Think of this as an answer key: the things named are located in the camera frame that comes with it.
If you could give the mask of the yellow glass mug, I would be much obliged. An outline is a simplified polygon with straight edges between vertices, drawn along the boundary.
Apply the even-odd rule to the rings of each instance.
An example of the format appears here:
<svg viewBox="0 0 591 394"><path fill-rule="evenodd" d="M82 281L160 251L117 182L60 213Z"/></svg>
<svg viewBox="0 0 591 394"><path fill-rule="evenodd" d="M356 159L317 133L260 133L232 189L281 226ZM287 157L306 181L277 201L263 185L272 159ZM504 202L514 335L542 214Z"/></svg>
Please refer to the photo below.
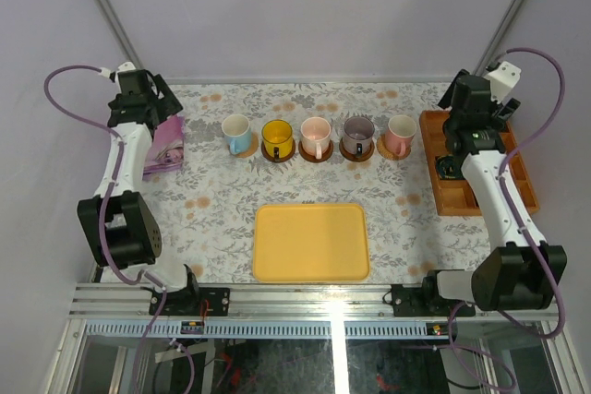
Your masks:
<svg viewBox="0 0 591 394"><path fill-rule="evenodd" d="M274 149L278 149L279 157L286 156L294 141L293 129L284 120L272 120L262 128L262 142L265 143L267 151L273 155Z"/></svg>

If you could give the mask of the purple black-handled mug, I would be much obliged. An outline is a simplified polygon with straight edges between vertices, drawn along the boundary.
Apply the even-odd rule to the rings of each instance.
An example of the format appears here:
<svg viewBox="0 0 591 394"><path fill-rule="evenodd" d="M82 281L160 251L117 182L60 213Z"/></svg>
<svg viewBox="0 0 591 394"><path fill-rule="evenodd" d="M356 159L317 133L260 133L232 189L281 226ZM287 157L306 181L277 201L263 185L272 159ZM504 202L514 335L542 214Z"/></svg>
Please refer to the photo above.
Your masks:
<svg viewBox="0 0 591 394"><path fill-rule="evenodd" d="M365 116L352 116L344 122L344 149L357 158L365 155L370 148L375 126Z"/></svg>

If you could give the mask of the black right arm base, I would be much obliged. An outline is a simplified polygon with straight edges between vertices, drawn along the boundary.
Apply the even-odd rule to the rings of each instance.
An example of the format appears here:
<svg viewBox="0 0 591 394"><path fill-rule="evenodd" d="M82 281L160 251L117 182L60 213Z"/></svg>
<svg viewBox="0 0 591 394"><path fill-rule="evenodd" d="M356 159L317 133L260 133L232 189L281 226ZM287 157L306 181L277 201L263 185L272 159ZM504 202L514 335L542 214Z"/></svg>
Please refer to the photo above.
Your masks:
<svg viewBox="0 0 591 394"><path fill-rule="evenodd" d="M457 316L474 316L472 276L466 270L431 270L419 286L392 284L382 302L396 317L448 317L459 304Z"/></svg>

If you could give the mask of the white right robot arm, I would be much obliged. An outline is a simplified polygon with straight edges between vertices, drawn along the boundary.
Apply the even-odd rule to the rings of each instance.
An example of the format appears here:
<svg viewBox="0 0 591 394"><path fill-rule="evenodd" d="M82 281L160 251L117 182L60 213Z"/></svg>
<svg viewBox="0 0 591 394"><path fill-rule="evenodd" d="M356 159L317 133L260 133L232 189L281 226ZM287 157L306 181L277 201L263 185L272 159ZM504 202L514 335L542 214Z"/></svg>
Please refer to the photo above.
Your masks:
<svg viewBox="0 0 591 394"><path fill-rule="evenodd" d="M440 99L440 108L450 112L442 125L445 146L476 197L491 252L473 271L428 273L420 300L432 315L445 313L453 302L483 311L546 309L566 268L564 248L549 245L532 222L501 138L520 105L509 96L520 75L506 61L483 76L462 70Z"/></svg>

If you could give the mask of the light pink mug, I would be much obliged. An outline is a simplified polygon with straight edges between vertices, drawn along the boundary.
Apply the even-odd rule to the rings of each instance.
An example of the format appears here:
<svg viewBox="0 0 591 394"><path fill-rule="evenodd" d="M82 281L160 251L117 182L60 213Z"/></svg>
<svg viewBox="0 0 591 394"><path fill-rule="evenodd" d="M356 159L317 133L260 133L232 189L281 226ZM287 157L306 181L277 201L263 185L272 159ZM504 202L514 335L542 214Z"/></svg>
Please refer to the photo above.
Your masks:
<svg viewBox="0 0 591 394"><path fill-rule="evenodd" d="M300 132L304 152L315 160L320 160L330 145L330 123L322 117L309 117L302 123Z"/></svg>

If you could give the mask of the woven rattan coaster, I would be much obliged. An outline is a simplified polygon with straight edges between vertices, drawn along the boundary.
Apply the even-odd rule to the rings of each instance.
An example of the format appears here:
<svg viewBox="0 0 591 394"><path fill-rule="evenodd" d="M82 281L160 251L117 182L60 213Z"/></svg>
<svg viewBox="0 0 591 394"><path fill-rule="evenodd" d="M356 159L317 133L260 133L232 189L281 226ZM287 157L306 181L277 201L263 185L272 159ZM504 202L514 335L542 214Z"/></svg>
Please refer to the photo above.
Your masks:
<svg viewBox="0 0 591 394"><path fill-rule="evenodd" d="M400 161L403 160L405 158L407 158L410 153L411 153L411 148L408 147L404 153L403 156L397 156L396 154L390 152L389 150L387 150L386 145L385 145L385 136L384 135L380 135L380 137L378 138L378 142L377 142L377 150L378 153L380 154L380 156L386 160L389 161Z"/></svg>
<svg viewBox="0 0 591 394"><path fill-rule="evenodd" d="M257 133L253 133L251 136L251 143L249 148L241 153L237 153L235 156L237 158L247 158L253 155L257 149L259 148L259 135Z"/></svg>

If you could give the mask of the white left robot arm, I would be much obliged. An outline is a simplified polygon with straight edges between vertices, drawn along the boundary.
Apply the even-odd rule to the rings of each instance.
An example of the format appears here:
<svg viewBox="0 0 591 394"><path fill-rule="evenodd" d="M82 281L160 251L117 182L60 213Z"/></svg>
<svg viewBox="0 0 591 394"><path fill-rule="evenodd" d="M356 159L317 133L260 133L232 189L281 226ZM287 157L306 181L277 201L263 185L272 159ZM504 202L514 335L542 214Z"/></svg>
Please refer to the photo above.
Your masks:
<svg viewBox="0 0 591 394"><path fill-rule="evenodd" d="M202 303L196 277L190 266L161 257L161 231L140 193L155 132L182 105L161 76L131 62L104 74L119 88L103 127L111 146L93 197L78 203L78 219L97 265L128 285L149 281L156 292L171 294L180 314L192 315Z"/></svg>

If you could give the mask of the salmon pink mug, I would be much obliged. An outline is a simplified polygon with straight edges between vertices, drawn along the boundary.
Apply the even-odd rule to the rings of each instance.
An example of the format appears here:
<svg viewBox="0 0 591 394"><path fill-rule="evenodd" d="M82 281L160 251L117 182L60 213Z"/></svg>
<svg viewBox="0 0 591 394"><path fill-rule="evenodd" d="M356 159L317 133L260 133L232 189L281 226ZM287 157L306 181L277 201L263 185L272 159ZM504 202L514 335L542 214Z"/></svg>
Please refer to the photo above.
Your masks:
<svg viewBox="0 0 591 394"><path fill-rule="evenodd" d="M393 155L402 158L411 147L416 134L416 122L407 115L390 118L385 136L385 146Z"/></svg>

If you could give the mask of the white blue-handled mug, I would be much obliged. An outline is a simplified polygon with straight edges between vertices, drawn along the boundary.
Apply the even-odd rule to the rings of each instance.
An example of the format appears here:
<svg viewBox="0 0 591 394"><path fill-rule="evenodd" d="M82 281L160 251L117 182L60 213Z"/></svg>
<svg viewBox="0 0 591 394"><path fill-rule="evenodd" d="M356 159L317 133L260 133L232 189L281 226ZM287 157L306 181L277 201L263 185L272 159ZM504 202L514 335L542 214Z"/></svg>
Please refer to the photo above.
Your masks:
<svg viewBox="0 0 591 394"><path fill-rule="evenodd" d="M224 139L232 155L246 152L251 144L250 122L243 114L232 114L222 122Z"/></svg>

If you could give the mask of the brown wooden coaster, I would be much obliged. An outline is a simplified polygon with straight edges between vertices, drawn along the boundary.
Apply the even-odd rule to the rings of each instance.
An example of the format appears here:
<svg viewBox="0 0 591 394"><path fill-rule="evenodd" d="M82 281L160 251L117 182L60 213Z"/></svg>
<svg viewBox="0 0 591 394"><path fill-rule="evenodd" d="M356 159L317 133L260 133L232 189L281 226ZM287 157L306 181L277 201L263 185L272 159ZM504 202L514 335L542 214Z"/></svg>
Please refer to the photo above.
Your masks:
<svg viewBox="0 0 591 394"><path fill-rule="evenodd" d="M364 162L364 161L369 160L372 157L374 150L375 150L375 143L374 143L374 141L371 141L368 151L360 156L357 156L353 153L350 153L349 151L347 151L345 149L344 140L341 139L340 143L339 143L339 150L340 150L341 154L343 155L343 157L350 162Z"/></svg>
<svg viewBox="0 0 591 394"><path fill-rule="evenodd" d="M330 141L328 148L322 152L321 157L319 159L317 159L314 155L308 154L305 150L304 150L304 145L303 145L303 141L300 140L298 142L298 150L299 150L299 154L300 156L308 162L312 162L312 163L321 163L321 162L325 162L327 161L332 153L333 153L333 142Z"/></svg>
<svg viewBox="0 0 591 394"><path fill-rule="evenodd" d="M284 156L284 157L279 157L278 156L278 154L277 154L278 149L274 149L275 153L273 155L271 155L267 151L264 142L262 142L260 144L260 151L261 151L263 157L267 161L270 161L270 162L273 162L273 163L282 163L282 162L289 161L295 155L295 153L296 153L296 143L294 141L292 142L292 147L291 147L290 152L286 156Z"/></svg>

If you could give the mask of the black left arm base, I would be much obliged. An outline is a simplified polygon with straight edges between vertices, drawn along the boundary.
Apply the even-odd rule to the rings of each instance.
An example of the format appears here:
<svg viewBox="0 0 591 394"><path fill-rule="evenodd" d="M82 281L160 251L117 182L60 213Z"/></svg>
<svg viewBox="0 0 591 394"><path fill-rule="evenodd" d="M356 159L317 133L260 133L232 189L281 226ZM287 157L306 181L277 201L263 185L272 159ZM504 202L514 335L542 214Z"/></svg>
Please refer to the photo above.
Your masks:
<svg viewBox="0 0 591 394"><path fill-rule="evenodd" d="M153 290L149 313L159 316L228 316L231 290L227 287L202 287L191 269L187 270L187 285L178 291L163 295Z"/></svg>

